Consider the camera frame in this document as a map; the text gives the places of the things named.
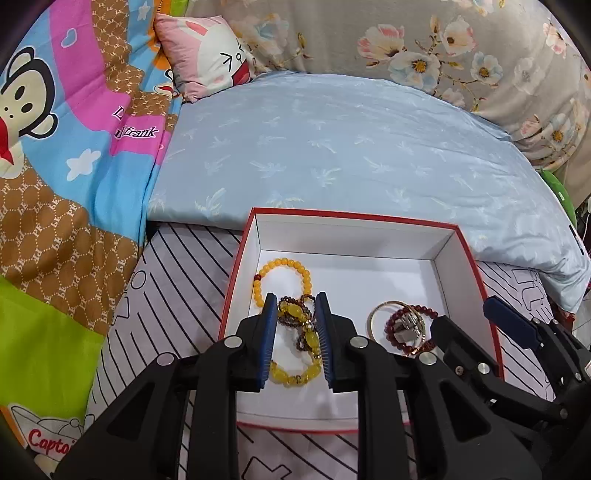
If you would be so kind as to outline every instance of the green fabric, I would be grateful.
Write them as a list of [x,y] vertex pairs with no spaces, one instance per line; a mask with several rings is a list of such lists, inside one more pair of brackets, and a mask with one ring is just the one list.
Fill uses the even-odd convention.
[[189,0],[170,0],[170,14],[173,17],[182,17],[187,11]]
[[103,340],[0,275],[0,405],[83,419]]
[[562,208],[569,216],[570,223],[573,224],[574,229],[577,229],[577,216],[574,214],[574,205],[573,202],[570,201],[569,193],[566,191],[564,186],[560,183],[560,181],[549,171],[541,170],[540,176],[542,179],[548,184],[548,187],[554,192],[556,198],[562,205]]

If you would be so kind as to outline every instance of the pink pillow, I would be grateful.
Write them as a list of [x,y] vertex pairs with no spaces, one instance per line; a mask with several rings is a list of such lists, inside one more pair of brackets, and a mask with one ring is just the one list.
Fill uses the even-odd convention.
[[157,14],[154,29],[185,100],[195,102],[250,81],[252,55],[222,17]]

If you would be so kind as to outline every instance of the floral curtain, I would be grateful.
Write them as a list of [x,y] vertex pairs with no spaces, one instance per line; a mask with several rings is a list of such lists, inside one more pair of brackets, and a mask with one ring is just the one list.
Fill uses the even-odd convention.
[[586,136],[591,72],[538,0],[199,0],[222,14],[259,72],[389,79],[507,130],[555,171]]

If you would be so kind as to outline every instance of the striped bed sheet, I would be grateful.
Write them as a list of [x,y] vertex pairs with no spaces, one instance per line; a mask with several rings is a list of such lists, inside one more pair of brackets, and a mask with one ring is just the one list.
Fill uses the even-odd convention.
[[[217,338],[226,286],[241,235],[205,226],[162,224],[144,249],[105,339],[89,395],[85,427],[159,353],[189,356]],[[477,262],[490,295],[497,295],[527,318],[552,319],[539,275],[534,270]],[[523,351],[499,331],[505,380],[541,398],[553,391],[531,351]],[[190,395],[183,432],[179,479],[185,479]],[[412,433],[407,432],[413,462]],[[356,434],[299,434],[238,428],[243,480],[357,478]]]

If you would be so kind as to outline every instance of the white box with red edge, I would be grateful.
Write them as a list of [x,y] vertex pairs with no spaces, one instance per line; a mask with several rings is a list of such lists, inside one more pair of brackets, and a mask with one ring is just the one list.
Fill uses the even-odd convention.
[[[331,312],[353,320],[359,335],[369,336],[368,315],[382,302],[423,305],[448,315],[502,365],[496,328],[482,313],[486,291],[457,225],[255,207],[230,277],[220,338],[234,334],[242,319],[260,313],[252,298],[254,275],[269,260],[283,257],[310,271],[312,295],[326,292]],[[271,270],[261,286],[263,298],[267,292],[278,299],[302,294],[301,275],[287,266]],[[386,350],[401,353],[384,333],[395,310],[375,315],[373,333]],[[292,375],[311,361],[296,350],[296,337],[294,329],[277,324],[272,358]],[[291,388],[269,379],[258,394],[238,393],[236,410],[238,422],[250,426],[316,433],[357,430],[357,393],[332,393],[323,374]]]

